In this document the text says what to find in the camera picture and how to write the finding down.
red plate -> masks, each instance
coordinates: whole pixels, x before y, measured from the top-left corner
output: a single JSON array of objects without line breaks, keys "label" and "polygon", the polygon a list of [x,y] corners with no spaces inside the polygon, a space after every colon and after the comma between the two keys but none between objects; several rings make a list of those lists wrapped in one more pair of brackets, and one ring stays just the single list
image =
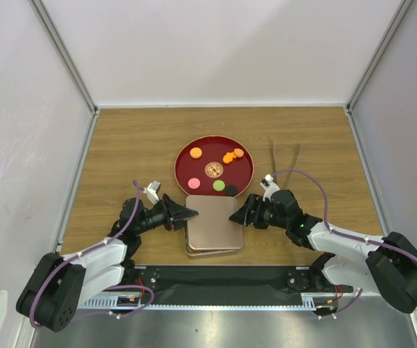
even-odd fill
[{"label": "red plate", "polygon": [[[190,151],[194,147],[202,150],[199,159],[193,159]],[[234,149],[244,150],[244,156],[235,158],[228,165],[223,163],[226,152]],[[223,173],[216,178],[206,174],[208,164],[216,162],[223,168]],[[224,181],[225,185],[237,186],[237,196],[244,192],[253,178],[253,161],[250,153],[237,141],[224,136],[205,136],[192,141],[184,147],[176,159],[174,174],[181,189],[187,194],[206,196],[225,196],[224,191],[215,191],[213,183],[216,180]],[[200,187],[189,188],[188,182],[192,178],[200,180]]]}]

white panel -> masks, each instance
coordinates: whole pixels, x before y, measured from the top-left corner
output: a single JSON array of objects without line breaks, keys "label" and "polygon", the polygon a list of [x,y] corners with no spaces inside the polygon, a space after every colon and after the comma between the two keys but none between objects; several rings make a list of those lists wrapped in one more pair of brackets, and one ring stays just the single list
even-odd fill
[{"label": "white panel", "polygon": [[417,247],[417,1],[355,115],[392,228]]},{"label": "white panel", "polygon": [[0,0],[0,347],[13,345],[16,299],[54,245],[90,119],[29,2]]},{"label": "white panel", "polygon": [[334,104],[400,0],[44,0],[101,106]]}]

wood grain surface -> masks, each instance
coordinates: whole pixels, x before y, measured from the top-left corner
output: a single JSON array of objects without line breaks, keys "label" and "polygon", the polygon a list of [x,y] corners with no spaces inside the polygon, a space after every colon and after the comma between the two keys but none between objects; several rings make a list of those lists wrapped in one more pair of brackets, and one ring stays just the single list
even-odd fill
[{"label": "wood grain surface", "polygon": [[[261,194],[259,182],[271,173],[270,142],[276,166],[290,166],[300,144],[297,169],[316,177],[330,198],[329,219],[337,226],[380,234],[373,202],[355,143],[340,107],[162,108],[103,109],[88,151],[63,253],[84,249],[102,240],[117,220],[121,204],[136,195],[132,180],[142,186],[162,183],[160,193],[184,204],[186,195],[174,178],[174,162],[190,141],[209,135],[228,136],[252,155],[255,176],[238,197]],[[286,176],[278,177],[282,186]],[[323,197],[315,184],[293,174],[288,189],[304,211],[322,216]],[[151,204],[144,198],[147,207]],[[295,246],[283,230],[244,228],[245,248],[237,254],[190,258],[184,233],[157,228],[142,235],[133,259],[139,264],[182,265],[307,265],[318,255]]]}]

green circle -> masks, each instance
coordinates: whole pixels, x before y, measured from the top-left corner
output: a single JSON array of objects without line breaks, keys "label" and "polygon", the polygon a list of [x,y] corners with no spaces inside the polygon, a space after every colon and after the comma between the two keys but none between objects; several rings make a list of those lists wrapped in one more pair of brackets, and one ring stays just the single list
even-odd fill
[{"label": "green circle", "polygon": [[224,181],[222,181],[222,180],[216,180],[213,183],[213,188],[215,189],[215,191],[218,191],[218,192],[222,191],[225,187],[226,187],[226,185],[225,185]]}]

pink disc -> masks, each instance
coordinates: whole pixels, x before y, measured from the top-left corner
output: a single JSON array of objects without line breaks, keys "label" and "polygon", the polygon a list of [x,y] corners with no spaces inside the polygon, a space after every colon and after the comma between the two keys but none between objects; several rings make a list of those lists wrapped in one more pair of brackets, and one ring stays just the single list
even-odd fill
[{"label": "pink disc", "polygon": [[200,187],[200,180],[197,178],[192,178],[191,180],[189,180],[187,185],[189,185],[189,188],[195,190]]}]

